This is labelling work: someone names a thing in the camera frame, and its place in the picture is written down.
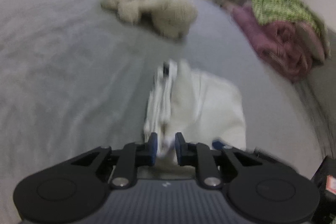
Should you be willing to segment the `black red box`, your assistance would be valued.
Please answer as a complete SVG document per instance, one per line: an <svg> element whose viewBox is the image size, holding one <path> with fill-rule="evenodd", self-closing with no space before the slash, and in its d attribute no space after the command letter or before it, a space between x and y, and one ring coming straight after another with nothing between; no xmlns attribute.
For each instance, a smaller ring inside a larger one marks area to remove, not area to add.
<svg viewBox="0 0 336 224"><path fill-rule="evenodd" d="M335 159L326 156L311 180L320 193L312 223L335 223Z"/></svg>

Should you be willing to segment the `white plush toy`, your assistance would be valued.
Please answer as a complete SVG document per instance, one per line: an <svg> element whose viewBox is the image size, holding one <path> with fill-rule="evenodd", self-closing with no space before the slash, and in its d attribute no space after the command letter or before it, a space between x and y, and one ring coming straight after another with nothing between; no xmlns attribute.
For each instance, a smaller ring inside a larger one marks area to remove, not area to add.
<svg viewBox="0 0 336 224"><path fill-rule="evenodd" d="M153 28L169 39L186 36L198 16L190 0L101 0L101 6L116 11L120 20L131 24L148 16Z"/></svg>

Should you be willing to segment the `green patterned blanket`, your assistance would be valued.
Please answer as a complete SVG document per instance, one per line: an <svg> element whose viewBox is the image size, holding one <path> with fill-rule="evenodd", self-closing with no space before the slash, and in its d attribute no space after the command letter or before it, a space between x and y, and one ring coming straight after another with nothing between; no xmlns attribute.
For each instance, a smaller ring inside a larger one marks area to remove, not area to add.
<svg viewBox="0 0 336 224"><path fill-rule="evenodd" d="M308 23L320 38L326 54L330 54L325 21L302 0L251 0L251 3L254 16L261 25L275 21Z"/></svg>

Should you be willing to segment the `white cloth garment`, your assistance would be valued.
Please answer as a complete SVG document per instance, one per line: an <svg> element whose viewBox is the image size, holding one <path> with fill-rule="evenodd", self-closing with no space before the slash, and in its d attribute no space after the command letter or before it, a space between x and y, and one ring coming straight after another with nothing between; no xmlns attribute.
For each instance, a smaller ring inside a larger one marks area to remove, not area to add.
<svg viewBox="0 0 336 224"><path fill-rule="evenodd" d="M143 127L145 140L157 133L157 159L151 173L186 175L193 168L180 167L174 148L175 134L181 132L187 142L212 146L220 139L245 149L246 123L242 95L230 81L191 69L186 60L157 67L147 102Z"/></svg>

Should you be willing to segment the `pink grey pillow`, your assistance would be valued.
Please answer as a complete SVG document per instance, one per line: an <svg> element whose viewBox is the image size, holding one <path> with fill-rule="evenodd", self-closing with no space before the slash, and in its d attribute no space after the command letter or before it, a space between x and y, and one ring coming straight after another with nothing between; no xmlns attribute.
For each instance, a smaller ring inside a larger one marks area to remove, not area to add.
<svg viewBox="0 0 336 224"><path fill-rule="evenodd" d="M301 40L304 42L308 50L310 50L313 58L323 63L325 61L324 49L319 37L312 27L305 22L298 22L295 24L295 28L301 37Z"/></svg>

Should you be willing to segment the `grey bed sheet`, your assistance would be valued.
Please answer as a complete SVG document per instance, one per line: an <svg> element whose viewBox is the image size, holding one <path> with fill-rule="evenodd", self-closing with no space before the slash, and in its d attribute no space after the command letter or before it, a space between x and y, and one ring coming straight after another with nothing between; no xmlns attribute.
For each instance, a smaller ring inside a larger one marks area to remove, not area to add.
<svg viewBox="0 0 336 224"><path fill-rule="evenodd" d="M248 148L311 177L322 161L295 88L255 55L229 15L191 0L185 39L121 23L100 0L1 0L1 223L18 223L21 179L100 145L140 141L157 67L186 59L234 83Z"/></svg>

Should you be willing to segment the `pink rolled quilt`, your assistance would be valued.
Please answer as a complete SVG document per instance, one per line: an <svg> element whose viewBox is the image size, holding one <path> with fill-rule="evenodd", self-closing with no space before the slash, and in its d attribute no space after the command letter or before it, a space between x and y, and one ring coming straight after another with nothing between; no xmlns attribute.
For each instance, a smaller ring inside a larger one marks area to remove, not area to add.
<svg viewBox="0 0 336 224"><path fill-rule="evenodd" d="M312 54L294 24L275 21L262 26L249 4L239 6L227 2L223 9L240 27L256 55L282 77L296 82L309 74L313 63Z"/></svg>

